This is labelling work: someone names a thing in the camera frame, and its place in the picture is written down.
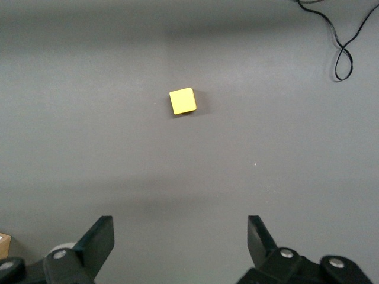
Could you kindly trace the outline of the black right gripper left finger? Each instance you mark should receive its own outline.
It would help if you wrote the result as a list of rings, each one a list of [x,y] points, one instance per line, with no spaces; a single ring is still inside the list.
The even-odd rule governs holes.
[[[101,216],[72,248],[59,248],[43,259],[47,284],[95,284],[114,248],[114,223]]]

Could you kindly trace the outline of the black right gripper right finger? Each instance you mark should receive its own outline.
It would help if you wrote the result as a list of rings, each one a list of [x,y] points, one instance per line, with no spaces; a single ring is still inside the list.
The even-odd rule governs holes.
[[[288,247],[278,247],[257,215],[248,217],[248,249],[254,263],[238,284],[322,284],[317,264]]]

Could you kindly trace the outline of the yellow cube block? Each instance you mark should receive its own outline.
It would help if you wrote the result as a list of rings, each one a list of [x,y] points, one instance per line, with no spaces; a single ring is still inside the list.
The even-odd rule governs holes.
[[[184,88],[169,93],[174,115],[197,110],[193,88]]]

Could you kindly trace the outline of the light wooden drawer cabinet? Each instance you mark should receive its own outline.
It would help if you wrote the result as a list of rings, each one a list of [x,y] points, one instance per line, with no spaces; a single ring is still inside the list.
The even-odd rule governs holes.
[[[11,236],[0,233],[0,260],[8,257],[10,244]]]

